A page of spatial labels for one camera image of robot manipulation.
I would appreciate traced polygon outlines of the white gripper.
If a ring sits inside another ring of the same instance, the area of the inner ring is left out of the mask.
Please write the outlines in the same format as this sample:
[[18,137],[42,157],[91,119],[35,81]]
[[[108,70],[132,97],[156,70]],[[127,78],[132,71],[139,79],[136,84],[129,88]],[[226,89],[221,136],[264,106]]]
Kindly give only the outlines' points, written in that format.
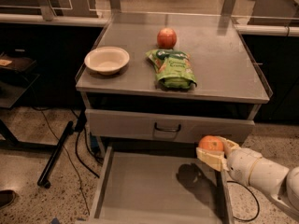
[[229,169],[228,173],[234,181],[247,186],[255,163],[263,155],[249,148],[240,148],[238,143],[227,138],[219,136],[219,139],[223,143],[224,152],[198,147],[197,158],[218,172]]

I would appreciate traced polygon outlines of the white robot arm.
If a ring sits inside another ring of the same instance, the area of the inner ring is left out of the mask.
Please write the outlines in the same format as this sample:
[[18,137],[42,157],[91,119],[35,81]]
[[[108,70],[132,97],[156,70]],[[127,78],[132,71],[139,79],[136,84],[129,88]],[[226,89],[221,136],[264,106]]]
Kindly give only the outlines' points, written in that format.
[[226,171],[237,183],[257,189],[290,217],[299,218],[299,167],[290,169],[257,151],[213,135],[199,141],[196,155],[212,169]]

